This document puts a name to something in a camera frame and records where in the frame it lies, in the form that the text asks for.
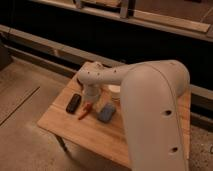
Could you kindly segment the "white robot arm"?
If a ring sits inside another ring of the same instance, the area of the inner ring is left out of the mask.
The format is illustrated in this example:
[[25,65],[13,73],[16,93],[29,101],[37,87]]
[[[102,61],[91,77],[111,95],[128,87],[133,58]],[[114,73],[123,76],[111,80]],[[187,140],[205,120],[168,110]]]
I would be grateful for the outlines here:
[[81,69],[84,95],[98,96],[100,84],[120,87],[120,105],[132,171],[189,171],[178,98],[189,88],[187,68],[177,60]]

